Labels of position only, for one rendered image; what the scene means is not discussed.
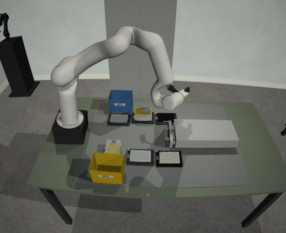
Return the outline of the yellow open-top bin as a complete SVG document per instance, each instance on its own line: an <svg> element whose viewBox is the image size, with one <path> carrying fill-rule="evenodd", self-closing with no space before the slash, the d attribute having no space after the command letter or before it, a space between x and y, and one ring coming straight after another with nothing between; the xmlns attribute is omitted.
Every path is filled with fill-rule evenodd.
<svg viewBox="0 0 286 233"><path fill-rule="evenodd" d="M124 155L94 152L89 168L95 183L123 184Z"/></svg>

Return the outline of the blue box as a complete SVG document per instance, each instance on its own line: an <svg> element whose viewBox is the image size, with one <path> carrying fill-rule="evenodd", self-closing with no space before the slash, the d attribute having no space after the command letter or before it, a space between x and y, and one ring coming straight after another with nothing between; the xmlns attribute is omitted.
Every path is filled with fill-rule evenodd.
<svg viewBox="0 0 286 233"><path fill-rule="evenodd" d="M111 90L108 104L110 112L132 112L133 91Z"/></svg>

